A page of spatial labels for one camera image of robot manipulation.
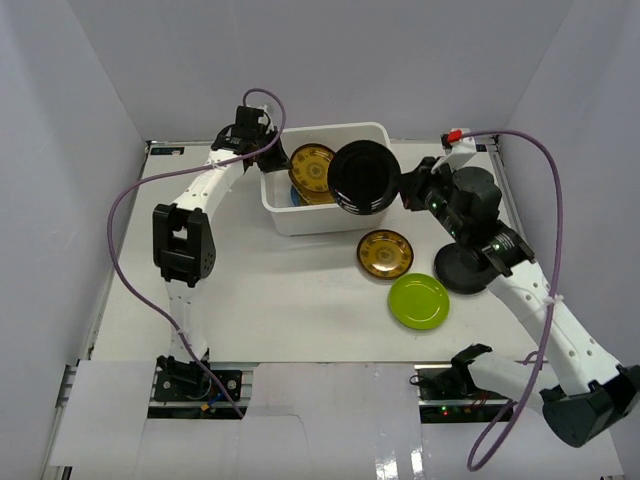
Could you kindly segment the blue plate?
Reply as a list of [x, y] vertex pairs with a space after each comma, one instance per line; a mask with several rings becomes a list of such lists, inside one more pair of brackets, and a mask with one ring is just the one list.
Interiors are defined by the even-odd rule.
[[304, 206], [303, 199], [295, 186], [291, 186], [290, 198], [293, 206]]

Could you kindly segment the black plate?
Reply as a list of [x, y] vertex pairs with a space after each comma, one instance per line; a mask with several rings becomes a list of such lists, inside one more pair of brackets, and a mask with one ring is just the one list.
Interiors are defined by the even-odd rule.
[[355, 215], [386, 210], [399, 194], [401, 170], [392, 151], [371, 140], [340, 148], [331, 160], [327, 183], [335, 203]]

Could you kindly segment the fan-shaped bamboo woven tray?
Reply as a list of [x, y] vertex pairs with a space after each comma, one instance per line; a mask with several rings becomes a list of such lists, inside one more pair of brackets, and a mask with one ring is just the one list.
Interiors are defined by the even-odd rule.
[[309, 190], [295, 179], [291, 171], [288, 172], [288, 176], [292, 182], [293, 188], [299, 194], [301, 202], [304, 205], [326, 205], [334, 203], [334, 198], [329, 191], [316, 192]]

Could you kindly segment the lime green plate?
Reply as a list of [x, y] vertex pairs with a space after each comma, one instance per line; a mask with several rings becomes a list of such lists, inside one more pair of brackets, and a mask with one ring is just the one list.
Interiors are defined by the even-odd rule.
[[422, 273], [406, 274], [395, 280], [387, 304], [396, 321], [418, 331], [438, 328], [447, 320], [451, 308], [446, 288]]

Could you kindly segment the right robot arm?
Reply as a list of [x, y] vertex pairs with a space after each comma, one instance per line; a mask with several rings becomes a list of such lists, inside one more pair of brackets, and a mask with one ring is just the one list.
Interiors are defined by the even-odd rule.
[[466, 399], [489, 390], [538, 410], [552, 432], [581, 447], [639, 402], [639, 368], [625, 367], [581, 325], [525, 240], [498, 217], [502, 193], [479, 167], [453, 170], [424, 158], [400, 178], [410, 211], [430, 212], [453, 238], [436, 254], [437, 279], [463, 295], [489, 290], [536, 342], [546, 367], [525, 367], [473, 344], [448, 369], [419, 384]]

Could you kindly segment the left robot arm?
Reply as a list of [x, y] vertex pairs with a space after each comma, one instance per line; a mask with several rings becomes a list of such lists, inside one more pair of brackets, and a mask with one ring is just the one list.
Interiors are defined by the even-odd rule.
[[198, 284], [216, 262], [210, 219], [252, 165], [265, 173], [290, 168], [278, 134], [264, 107], [239, 106], [234, 124], [217, 135], [204, 169], [173, 202], [154, 208], [153, 261], [176, 323], [168, 355], [177, 362], [202, 359], [208, 351], [202, 322], [192, 317], [191, 307]]

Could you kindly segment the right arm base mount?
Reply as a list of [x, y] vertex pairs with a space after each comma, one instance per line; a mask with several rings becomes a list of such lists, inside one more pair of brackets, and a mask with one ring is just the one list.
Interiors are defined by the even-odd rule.
[[513, 414], [509, 400], [496, 392], [479, 389], [466, 368], [481, 354], [492, 349], [472, 344], [456, 354], [449, 363], [416, 366], [408, 382], [418, 395], [420, 421], [429, 424], [489, 423], [508, 410], [500, 421]]

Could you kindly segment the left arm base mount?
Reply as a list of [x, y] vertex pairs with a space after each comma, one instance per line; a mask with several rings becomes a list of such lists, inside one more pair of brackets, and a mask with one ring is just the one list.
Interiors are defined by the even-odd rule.
[[164, 420], [239, 420], [219, 385], [194, 362], [160, 356], [147, 417]]

